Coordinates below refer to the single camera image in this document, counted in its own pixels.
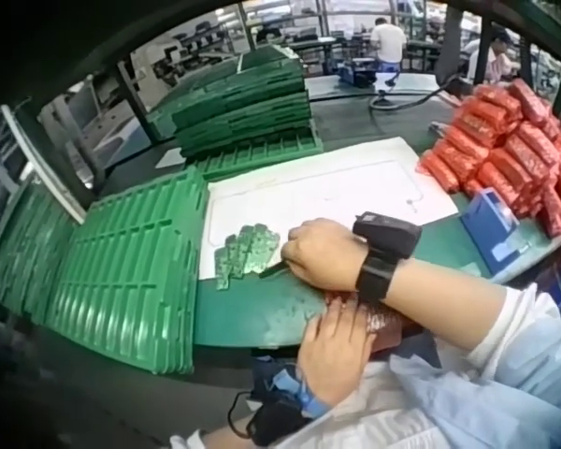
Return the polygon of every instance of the green workbench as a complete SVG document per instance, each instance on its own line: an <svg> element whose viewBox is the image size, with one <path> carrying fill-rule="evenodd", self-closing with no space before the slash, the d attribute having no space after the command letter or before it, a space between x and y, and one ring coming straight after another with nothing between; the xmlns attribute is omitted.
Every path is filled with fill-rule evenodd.
<svg viewBox="0 0 561 449"><path fill-rule="evenodd" d="M323 80L315 80L309 84L309 90L312 99L318 100L311 104L312 115L326 151L401 136L415 151L422 152L436 139L428 131L429 122L448 122L453 115L453 109L437 98L420 107L370 115L368 98L339 98L352 94L353 88L339 83L337 77L325 78L325 85ZM410 102L417 99L411 96L414 92L434 89L428 76L402 77L400 84L405 96L393 97L395 102ZM324 97L335 99L320 101ZM132 148L140 146L127 142L121 157L128 156ZM153 149L117 167L109 180L108 193L164 174L162 170L150 168L162 157L164 149L160 150ZM454 200L460 210L465 208L467 200L463 196L455 196ZM522 222L520 233L529 248L512 266L493 277L495 282L516 278L561 246L561 239L547 239L529 220ZM425 226L415 256L489 277L486 265L457 217ZM214 283L208 280L198 285L194 335L194 343L198 345L237 348L296 344L308 318L323 309L320 295L289 273L265 280L255 276L233 280L227 291L217 291Z"/></svg>

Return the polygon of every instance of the person's right hand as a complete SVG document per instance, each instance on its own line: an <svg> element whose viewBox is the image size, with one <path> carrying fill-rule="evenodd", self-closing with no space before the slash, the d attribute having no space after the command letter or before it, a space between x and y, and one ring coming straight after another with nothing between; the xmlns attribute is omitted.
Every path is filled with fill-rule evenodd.
<svg viewBox="0 0 561 449"><path fill-rule="evenodd" d="M353 292L367 245L342 224L318 218L291 229L280 254L294 275L310 285Z"/></svg>

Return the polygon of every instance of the hand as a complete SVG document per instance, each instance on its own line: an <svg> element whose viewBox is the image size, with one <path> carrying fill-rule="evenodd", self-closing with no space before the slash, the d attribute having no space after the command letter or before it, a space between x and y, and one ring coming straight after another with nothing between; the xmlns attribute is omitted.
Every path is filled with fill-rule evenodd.
<svg viewBox="0 0 561 449"><path fill-rule="evenodd" d="M310 285L353 292L367 245L342 224L319 218L291 229L280 254L293 274Z"/></svg>
<svg viewBox="0 0 561 449"><path fill-rule="evenodd" d="M376 334L367 333L367 311L349 301L328 306L309 321L299 348L297 366L311 393L335 407L360 383Z"/></svg>

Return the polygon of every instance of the stack of red packages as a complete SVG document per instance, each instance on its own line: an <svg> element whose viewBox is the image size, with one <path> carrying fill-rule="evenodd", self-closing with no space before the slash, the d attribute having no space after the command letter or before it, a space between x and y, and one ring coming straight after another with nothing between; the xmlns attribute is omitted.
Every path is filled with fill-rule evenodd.
<svg viewBox="0 0 561 449"><path fill-rule="evenodd" d="M518 218L561 235L561 123L522 80L477 86L420 162L446 192L493 187Z"/></svg>
<svg viewBox="0 0 561 449"><path fill-rule="evenodd" d="M330 304L330 302L335 299L339 299L343 302L358 300L356 293L325 292L324 302L326 302L326 305ZM369 313L367 320L368 332L376 334L376 339L372 346L372 353L394 348L401 344L403 328L411 326L412 324L413 322L411 320L407 319L399 312L383 304L379 304L377 310Z"/></svg>

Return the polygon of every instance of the small green circuit board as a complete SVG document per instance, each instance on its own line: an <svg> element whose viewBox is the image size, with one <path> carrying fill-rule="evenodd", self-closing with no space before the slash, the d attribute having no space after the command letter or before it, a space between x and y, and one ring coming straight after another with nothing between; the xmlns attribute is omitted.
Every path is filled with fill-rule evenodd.
<svg viewBox="0 0 561 449"><path fill-rule="evenodd" d="M228 248L223 246L214 252L216 268L216 290L226 290L229 286L229 275L231 274L231 261Z"/></svg>
<svg viewBox="0 0 561 449"><path fill-rule="evenodd" d="M269 230L264 224L253 227L252 250L245 263L245 273L261 273L268 266L272 254L279 247L281 236Z"/></svg>
<svg viewBox="0 0 561 449"><path fill-rule="evenodd" d="M245 225L238 235L228 236L224 246L214 253L216 288L226 290L231 278L242 279L248 273L262 273L280 241L281 236L265 224Z"/></svg>

